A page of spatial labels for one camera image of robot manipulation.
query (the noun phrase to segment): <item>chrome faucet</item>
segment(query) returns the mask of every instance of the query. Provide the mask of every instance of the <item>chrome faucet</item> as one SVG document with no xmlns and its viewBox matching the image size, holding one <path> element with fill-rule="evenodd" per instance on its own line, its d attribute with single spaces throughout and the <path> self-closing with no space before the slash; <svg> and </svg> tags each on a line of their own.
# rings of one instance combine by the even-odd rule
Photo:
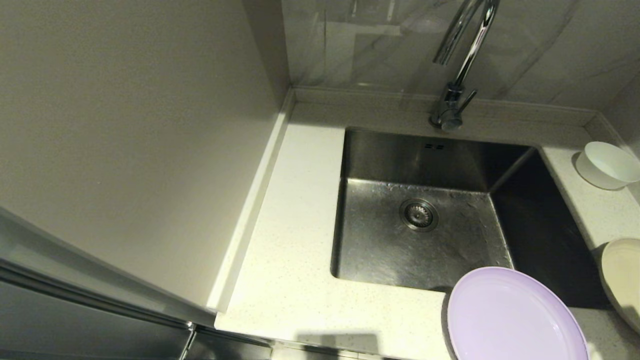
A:
<svg viewBox="0 0 640 360">
<path fill-rule="evenodd" d="M 462 67 L 460 67 L 460 71 L 458 71 L 456 79 L 448 83 L 444 88 L 444 91 L 440 96 L 440 100 L 429 118 L 431 125 L 439 129 L 443 129 L 444 131 L 453 131 L 462 126 L 462 111 L 467 107 L 471 99 L 473 99 L 477 93 L 477 90 L 471 91 L 469 96 L 461 105 L 458 106 L 462 93 L 465 91 L 465 87 L 463 85 L 464 80 L 469 73 L 471 65 L 476 59 L 487 32 L 489 32 L 489 27 L 493 22 L 495 12 L 498 10 L 500 0 L 465 0 L 465 2 L 460 6 L 456 17 L 451 22 L 447 34 L 444 39 L 442 39 L 438 53 L 433 59 L 434 63 L 447 65 L 456 45 L 458 45 L 462 34 L 465 32 L 467 25 L 469 25 L 471 18 L 482 3 L 484 3 L 484 15 L 480 21 L 476 38 L 471 43 L 467 57 L 462 63 Z"/>
</svg>

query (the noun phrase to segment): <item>sink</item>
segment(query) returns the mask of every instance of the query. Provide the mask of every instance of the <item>sink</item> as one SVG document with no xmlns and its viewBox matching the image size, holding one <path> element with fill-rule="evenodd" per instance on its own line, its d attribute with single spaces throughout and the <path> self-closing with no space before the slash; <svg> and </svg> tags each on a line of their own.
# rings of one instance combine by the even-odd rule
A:
<svg viewBox="0 0 640 360">
<path fill-rule="evenodd" d="M 346 131 L 333 276 L 450 291 L 484 266 L 528 274 L 568 306 L 611 308 L 535 148 Z"/>
</svg>

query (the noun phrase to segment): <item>speckled quartz countertop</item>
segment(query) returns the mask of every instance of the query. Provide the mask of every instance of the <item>speckled quartz countertop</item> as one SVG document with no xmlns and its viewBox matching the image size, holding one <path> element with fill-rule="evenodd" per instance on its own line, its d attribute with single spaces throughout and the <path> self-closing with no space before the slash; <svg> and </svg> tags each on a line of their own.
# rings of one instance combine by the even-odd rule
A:
<svg viewBox="0 0 640 360">
<path fill-rule="evenodd" d="M 572 157 L 592 140 L 583 127 L 592 114 L 544 122 L 528 120 L 526 111 L 506 119 L 477 107 L 462 129 L 447 135 L 428 125 L 426 113 L 413 110 L 296 104 L 217 329 L 394 358 L 452 358 L 442 325 L 444 293 L 347 281 L 330 273 L 346 127 L 533 145 L 590 248 L 640 238 L 640 206 L 631 193 L 599 190 L 574 170 Z M 592 359 L 640 359 L 640 336 L 615 313 L 572 311 Z"/>
</svg>

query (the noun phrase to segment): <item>plate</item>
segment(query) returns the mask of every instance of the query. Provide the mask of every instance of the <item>plate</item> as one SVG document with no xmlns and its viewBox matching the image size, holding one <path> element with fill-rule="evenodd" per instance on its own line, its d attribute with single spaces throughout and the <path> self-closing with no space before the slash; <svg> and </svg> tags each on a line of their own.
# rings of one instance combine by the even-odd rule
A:
<svg viewBox="0 0 640 360">
<path fill-rule="evenodd" d="M 605 293 L 620 316 L 640 334 L 640 240 L 608 243 L 600 264 Z"/>
<path fill-rule="evenodd" d="M 589 360 L 565 304 L 536 279 L 486 267 L 456 283 L 447 324 L 459 360 Z"/>
</svg>

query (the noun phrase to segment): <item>faucet handle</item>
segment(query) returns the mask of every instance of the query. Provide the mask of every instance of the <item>faucet handle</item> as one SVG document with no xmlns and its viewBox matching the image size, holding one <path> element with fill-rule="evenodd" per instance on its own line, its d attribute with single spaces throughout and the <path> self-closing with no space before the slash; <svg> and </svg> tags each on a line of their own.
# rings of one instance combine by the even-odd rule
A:
<svg viewBox="0 0 640 360">
<path fill-rule="evenodd" d="M 458 108 L 458 115 L 462 114 L 462 112 L 465 111 L 465 108 L 467 107 L 467 105 L 469 105 L 469 103 L 471 102 L 471 100 L 473 100 L 474 96 L 476 96 L 477 93 L 478 89 L 471 90 L 469 96 L 467 96 L 467 98 L 462 102 L 462 105 L 460 105 L 460 108 Z"/>
</svg>

